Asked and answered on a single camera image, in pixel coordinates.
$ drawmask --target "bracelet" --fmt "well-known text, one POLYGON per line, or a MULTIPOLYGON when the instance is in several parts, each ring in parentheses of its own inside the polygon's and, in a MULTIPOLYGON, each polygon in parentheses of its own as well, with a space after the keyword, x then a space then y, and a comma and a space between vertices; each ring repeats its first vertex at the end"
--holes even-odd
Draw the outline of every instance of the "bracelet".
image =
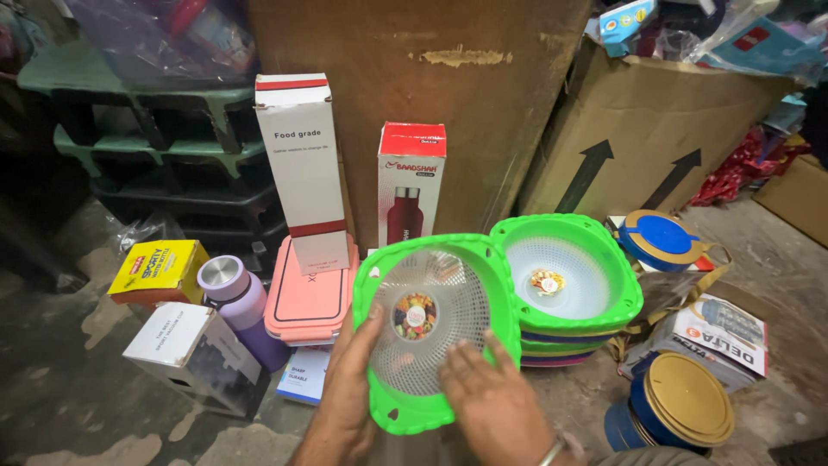
POLYGON ((549 453, 543 457, 541 463, 537 466, 549 466, 552 464, 552 461, 555 461, 555 457, 561 452, 561 450, 566 447, 566 440, 564 440, 563 435, 558 435, 558 440, 552 445, 552 448, 549 450, 549 453))

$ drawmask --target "large cardboard box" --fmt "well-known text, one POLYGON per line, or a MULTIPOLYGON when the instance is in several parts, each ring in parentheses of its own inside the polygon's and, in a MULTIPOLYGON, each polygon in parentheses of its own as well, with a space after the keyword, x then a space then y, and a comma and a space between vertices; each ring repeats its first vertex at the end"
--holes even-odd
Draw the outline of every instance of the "large cardboard box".
POLYGON ((680 209, 792 87, 787 78, 610 59, 586 39, 527 175, 520 213, 603 219, 680 209))
POLYGON ((828 171, 812 155, 793 161, 753 199, 806 235, 828 247, 828 171))

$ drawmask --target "yellow sporty water bottle box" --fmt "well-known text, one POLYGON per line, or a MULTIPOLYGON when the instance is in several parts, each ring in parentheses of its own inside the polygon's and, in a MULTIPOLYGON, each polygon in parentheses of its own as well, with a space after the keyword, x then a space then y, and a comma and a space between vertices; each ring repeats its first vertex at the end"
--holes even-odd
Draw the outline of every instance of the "yellow sporty water bottle box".
POLYGON ((115 275, 109 297, 118 304, 141 304, 149 311, 163 302, 201 304, 204 290, 195 278, 208 260, 197 240, 138 243, 115 275))

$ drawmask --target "green plastic colander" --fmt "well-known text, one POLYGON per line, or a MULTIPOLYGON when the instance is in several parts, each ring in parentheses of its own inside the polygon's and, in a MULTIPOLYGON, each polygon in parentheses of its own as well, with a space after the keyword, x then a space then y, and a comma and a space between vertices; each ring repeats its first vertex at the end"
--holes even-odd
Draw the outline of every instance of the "green plastic colander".
POLYGON ((498 222, 490 235, 511 266, 524 336, 611 334, 641 310, 641 287, 629 262, 609 232, 588 216, 520 216, 498 222), (553 294, 540 293, 531 282, 538 270, 560 275, 564 286, 553 284, 553 294))
MULTIPOLYGON (((371 416, 391 434, 417 434, 454 422, 437 370, 460 339, 484 350, 491 328, 515 364, 520 330, 506 256, 486 235, 435 235, 386 246, 359 267, 354 329, 371 303, 386 319, 371 354, 371 416)), ((493 361, 488 348, 484 357, 493 361)))

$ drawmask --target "delta 3 box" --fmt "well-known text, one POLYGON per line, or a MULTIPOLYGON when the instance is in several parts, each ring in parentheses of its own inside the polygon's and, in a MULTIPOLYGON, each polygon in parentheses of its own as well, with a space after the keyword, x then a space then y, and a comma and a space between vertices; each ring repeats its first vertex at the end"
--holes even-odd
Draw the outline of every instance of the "delta 3 box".
POLYGON ((619 372, 632 379, 663 352, 698 361, 728 393, 768 374, 765 322, 712 294, 664 318, 646 342, 629 349, 619 372))
POLYGON ((350 267, 325 74, 259 75, 256 115, 301 274, 350 267))
POLYGON ((204 290, 196 276, 208 260, 207 251, 197 240, 138 243, 129 250, 107 293, 115 303, 144 306, 147 313, 142 313, 142 320, 155 310, 156 303, 198 304, 204 290))
POLYGON ((164 303, 123 355, 206 410, 245 416, 262 367, 212 308, 164 303))
POLYGON ((378 157, 379 247, 429 236, 443 178, 445 127, 386 122, 378 157))

